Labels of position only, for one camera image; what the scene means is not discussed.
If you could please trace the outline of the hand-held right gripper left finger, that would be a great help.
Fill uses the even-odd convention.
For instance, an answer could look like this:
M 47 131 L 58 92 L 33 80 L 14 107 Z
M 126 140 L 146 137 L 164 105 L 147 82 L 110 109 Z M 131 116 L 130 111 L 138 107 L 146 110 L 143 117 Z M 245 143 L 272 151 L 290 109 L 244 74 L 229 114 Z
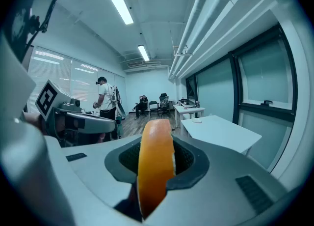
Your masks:
M 141 225 L 136 191 L 140 135 L 116 141 L 63 148 L 80 181 L 119 219 L 111 225 Z

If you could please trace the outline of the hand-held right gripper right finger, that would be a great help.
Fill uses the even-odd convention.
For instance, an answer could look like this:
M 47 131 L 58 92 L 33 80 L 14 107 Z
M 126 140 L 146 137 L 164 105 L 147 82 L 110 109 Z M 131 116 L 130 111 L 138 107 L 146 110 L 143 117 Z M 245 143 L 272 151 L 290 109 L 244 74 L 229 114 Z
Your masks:
M 259 214 L 251 193 L 242 189 L 252 179 L 271 204 L 287 194 L 283 185 L 243 154 L 193 138 L 174 136 L 174 141 L 203 151 L 207 173 L 189 189 L 171 190 L 145 220 L 149 226 L 234 226 Z

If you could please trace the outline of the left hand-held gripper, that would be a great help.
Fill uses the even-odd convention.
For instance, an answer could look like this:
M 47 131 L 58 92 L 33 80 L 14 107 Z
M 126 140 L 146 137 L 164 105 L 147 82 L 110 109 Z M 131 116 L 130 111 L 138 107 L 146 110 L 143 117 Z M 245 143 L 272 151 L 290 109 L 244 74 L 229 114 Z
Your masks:
M 85 137 L 85 144 L 97 143 L 101 134 L 109 134 L 116 128 L 114 120 L 83 112 L 80 100 L 51 80 L 47 80 L 35 105 L 40 112 L 41 130 L 56 138 L 62 147 L 77 146 L 80 136 Z

